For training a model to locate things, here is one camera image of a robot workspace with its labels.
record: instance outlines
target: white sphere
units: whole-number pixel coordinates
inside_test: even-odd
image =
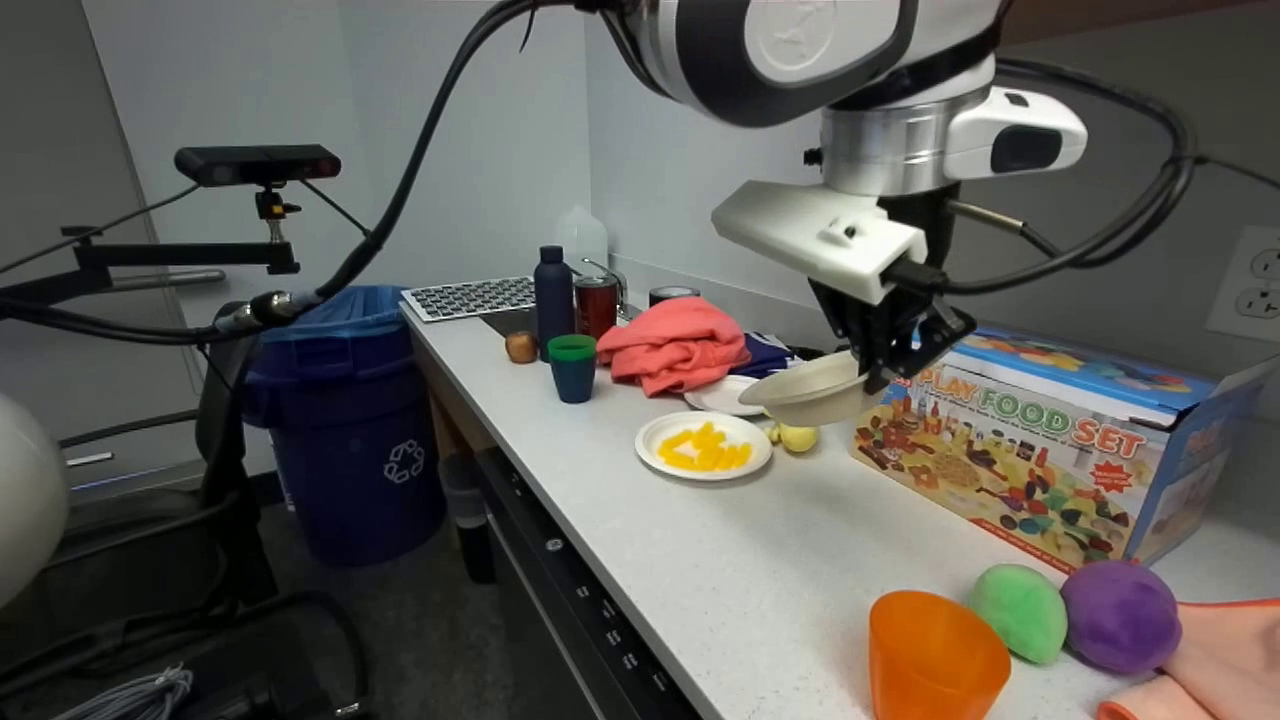
[[[0,397],[0,607],[33,583],[65,529],[65,462],[36,418]]]

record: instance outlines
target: purple toy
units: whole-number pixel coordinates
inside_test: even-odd
[[[1171,587],[1128,560],[1089,564],[1064,583],[1068,647],[1113,677],[1157,672],[1178,644]]]

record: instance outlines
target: printed box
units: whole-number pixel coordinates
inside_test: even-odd
[[[977,329],[853,457],[1054,564],[1157,560],[1202,517],[1266,366],[1218,382]]]

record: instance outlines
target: recycling symbol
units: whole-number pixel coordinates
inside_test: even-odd
[[[395,450],[388,453],[388,462],[382,462],[382,482],[409,483],[409,482],[414,482],[422,468],[426,468],[422,446],[421,446],[421,442],[402,442],[402,446],[395,446]]]

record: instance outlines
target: orange plastic bowl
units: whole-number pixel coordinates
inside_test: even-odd
[[[977,720],[1004,682],[1007,647],[965,603],[933,593],[886,593],[871,603],[876,720]]]

